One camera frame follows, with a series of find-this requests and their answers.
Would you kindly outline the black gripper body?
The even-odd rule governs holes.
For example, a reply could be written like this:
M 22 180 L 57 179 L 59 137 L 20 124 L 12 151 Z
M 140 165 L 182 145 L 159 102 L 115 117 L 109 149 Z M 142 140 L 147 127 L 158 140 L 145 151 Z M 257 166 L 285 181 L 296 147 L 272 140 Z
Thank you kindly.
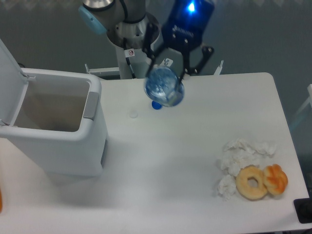
M 199 47 L 214 9 L 214 0 L 176 0 L 161 28 L 165 48 L 192 51 Z

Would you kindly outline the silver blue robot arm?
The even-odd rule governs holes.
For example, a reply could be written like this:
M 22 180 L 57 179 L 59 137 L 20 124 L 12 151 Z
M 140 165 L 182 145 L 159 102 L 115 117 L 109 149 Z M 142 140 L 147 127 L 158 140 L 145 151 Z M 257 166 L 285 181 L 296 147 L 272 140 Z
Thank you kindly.
M 176 0 L 163 25 L 146 11 L 144 0 L 84 0 L 78 12 L 114 45 L 121 79 L 146 77 L 165 49 L 182 55 L 183 78 L 198 74 L 214 53 L 202 42 L 214 9 L 213 0 Z

